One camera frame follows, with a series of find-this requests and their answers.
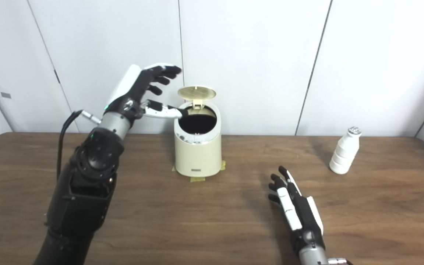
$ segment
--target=silver bottle cap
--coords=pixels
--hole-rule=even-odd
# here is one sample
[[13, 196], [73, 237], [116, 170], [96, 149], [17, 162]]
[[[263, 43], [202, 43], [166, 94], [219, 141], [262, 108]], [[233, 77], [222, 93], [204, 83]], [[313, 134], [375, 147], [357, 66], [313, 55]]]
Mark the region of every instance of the silver bottle cap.
[[358, 135], [358, 134], [361, 134], [361, 129], [358, 127], [352, 126], [351, 128], [348, 129], [348, 132], [350, 134]]

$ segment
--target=robotic hand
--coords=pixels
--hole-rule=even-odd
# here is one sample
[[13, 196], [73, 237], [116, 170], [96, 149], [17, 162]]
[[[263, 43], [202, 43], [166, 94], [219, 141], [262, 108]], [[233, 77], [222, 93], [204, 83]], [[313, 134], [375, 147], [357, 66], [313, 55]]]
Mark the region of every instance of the robotic hand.
[[323, 223], [312, 197], [304, 197], [291, 176], [291, 173], [279, 166], [279, 176], [272, 174], [274, 183], [269, 188], [277, 195], [269, 194], [269, 200], [281, 205], [286, 221], [291, 229], [293, 251], [299, 255], [302, 265], [335, 265], [349, 264], [344, 258], [330, 258], [325, 254], [323, 243]]
[[[82, 265], [94, 232], [101, 228], [116, 187], [123, 139], [136, 119], [145, 116], [181, 118], [187, 111], [159, 102], [141, 102], [145, 92], [160, 95], [152, 83], [168, 84], [181, 69], [156, 64], [145, 69], [132, 65], [115, 89], [103, 119], [85, 111], [72, 114], [64, 124], [59, 142], [57, 186], [47, 211], [47, 235], [35, 265]], [[60, 172], [63, 134], [69, 123], [83, 114], [97, 124], [77, 147]]]

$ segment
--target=cable connector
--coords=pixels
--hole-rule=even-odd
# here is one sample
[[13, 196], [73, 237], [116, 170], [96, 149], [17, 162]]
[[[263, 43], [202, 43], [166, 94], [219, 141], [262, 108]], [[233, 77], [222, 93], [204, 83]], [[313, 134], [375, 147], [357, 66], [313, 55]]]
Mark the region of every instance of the cable connector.
[[81, 115], [83, 115], [83, 117], [85, 117], [86, 119], [90, 120], [91, 122], [95, 123], [96, 125], [98, 125], [99, 123], [101, 123], [101, 119], [99, 119], [98, 117], [94, 116], [93, 114], [87, 112], [87, 111], [82, 111]]
[[328, 264], [330, 265], [348, 264], [348, 261], [345, 258], [329, 258]]

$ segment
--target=white bottle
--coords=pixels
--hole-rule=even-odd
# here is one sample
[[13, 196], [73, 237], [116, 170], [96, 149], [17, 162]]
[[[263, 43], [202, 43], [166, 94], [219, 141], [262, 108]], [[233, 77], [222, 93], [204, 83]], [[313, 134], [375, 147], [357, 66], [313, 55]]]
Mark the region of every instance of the white bottle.
[[346, 174], [359, 150], [361, 130], [351, 127], [338, 141], [335, 152], [330, 161], [330, 169], [337, 174]]

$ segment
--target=lid hinge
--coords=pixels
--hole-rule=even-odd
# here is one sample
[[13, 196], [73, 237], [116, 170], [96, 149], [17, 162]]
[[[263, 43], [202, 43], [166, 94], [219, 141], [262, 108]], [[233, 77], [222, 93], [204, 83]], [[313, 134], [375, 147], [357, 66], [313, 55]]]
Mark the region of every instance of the lid hinge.
[[204, 107], [204, 104], [202, 102], [202, 99], [193, 99], [192, 100], [192, 108], [193, 109], [202, 109]]

